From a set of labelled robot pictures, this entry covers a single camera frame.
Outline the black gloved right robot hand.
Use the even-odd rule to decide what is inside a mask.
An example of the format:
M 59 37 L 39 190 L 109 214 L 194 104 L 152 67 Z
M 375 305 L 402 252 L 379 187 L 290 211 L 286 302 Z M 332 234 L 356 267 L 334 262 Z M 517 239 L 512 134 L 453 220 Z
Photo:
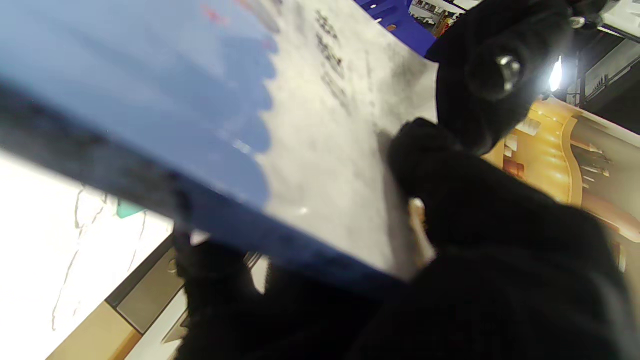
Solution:
M 390 301 L 283 269 L 265 293 L 244 254 L 176 233 L 188 330 L 178 360 L 637 360 L 639 328 L 597 219 L 464 150 L 422 118 L 389 148 L 437 256 Z

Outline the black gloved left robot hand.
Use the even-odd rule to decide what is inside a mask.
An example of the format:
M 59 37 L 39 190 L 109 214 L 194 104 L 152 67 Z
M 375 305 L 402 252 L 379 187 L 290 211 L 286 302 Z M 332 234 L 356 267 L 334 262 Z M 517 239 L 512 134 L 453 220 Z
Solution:
M 575 32 L 595 30 L 615 0 L 483 0 L 426 52 L 438 64 L 438 124 L 467 151 L 489 153 L 550 89 Z

